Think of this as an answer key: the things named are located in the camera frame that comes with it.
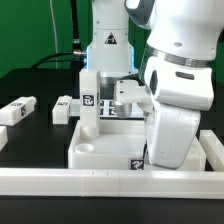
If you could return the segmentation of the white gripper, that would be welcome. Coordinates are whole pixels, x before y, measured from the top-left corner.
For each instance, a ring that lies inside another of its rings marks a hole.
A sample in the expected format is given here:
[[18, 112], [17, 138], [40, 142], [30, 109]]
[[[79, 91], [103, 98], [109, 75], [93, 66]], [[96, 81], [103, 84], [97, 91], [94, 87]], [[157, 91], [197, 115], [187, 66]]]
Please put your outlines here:
[[198, 110], [154, 102], [145, 122], [149, 163], [179, 168], [194, 140], [200, 117]]

